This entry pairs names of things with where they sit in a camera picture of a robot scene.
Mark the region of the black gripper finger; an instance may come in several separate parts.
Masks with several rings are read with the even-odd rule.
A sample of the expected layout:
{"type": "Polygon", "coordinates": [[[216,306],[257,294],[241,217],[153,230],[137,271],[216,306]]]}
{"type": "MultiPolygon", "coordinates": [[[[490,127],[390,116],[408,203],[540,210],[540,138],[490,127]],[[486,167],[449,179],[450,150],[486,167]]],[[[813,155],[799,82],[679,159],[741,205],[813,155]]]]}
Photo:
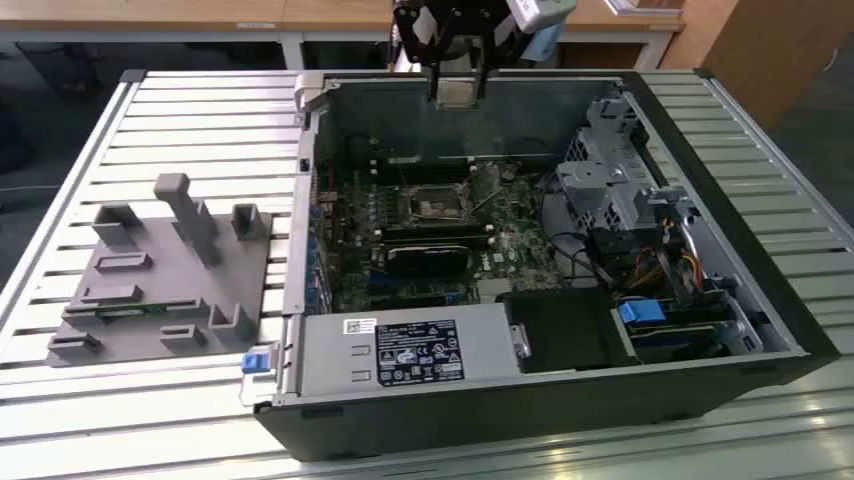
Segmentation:
{"type": "Polygon", "coordinates": [[[480,38],[480,53],[476,67],[476,99],[485,95],[489,72],[502,63],[508,48],[504,44],[512,37],[514,19],[505,1],[478,1],[476,20],[480,38]]]}
{"type": "Polygon", "coordinates": [[[428,75],[426,99],[437,94],[440,53],[436,48],[437,21],[424,1],[393,1],[393,23],[406,59],[428,75]]]}

